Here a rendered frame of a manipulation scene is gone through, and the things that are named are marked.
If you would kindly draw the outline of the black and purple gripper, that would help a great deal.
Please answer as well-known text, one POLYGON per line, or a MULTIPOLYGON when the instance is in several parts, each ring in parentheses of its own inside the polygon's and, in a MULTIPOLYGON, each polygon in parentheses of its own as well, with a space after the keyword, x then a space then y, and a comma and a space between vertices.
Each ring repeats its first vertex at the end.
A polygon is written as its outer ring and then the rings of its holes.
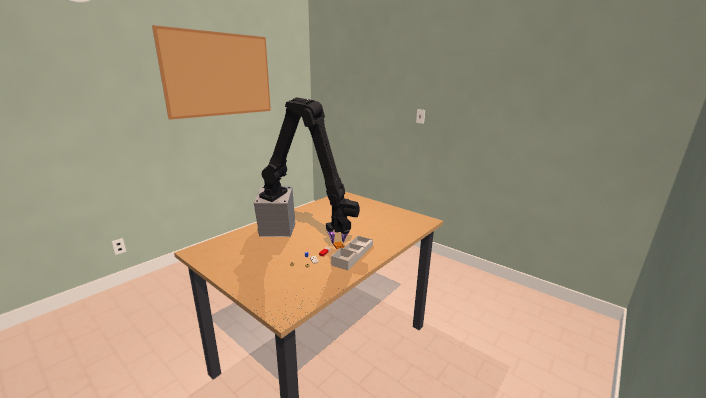
MULTIPOLYGON (((332 214, 332 216, 338 217, 338 215, 333 215, 333 214, 332 214)), ((329 222, 329 223, 326 223, 326 230, 330 236, 332 244, 334 244, 335 233, 333 232, 333 230, 335 230, 336 233, 341 232, 340 228, 333 228, 331 225, 331 222, 329 222)), ((345 241, 348 234, 341 234, 342 235, 342 242, 345 241)))

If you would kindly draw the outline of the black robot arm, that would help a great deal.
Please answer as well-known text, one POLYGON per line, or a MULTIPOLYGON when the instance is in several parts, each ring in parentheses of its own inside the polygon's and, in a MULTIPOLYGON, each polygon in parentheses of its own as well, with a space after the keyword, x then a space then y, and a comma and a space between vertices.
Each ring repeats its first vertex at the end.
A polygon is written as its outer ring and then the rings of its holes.
POLYGON ((327 137, 323 107, 318 101, 298 97, 287 101, 285 107, 286 114, 273 155, 268 166, 262 170, 265 185, 259 197, 273 202, 288 192, 287 188, 281 186, 280 177, 287 175, 287 154, 302 117, 314 142, 325 179, 326 193, 332 205, 332 214, 338 215, 338 217, 331 215, 331 225, 333 228, 340 228, 341 234, 348 234, 351 230, 351 222, 347 216, 357 218, 360 206, 358 202, 344 198, 345 188, 338 175, 327 137), (343 216, 340 217, 340 215, 343 216))

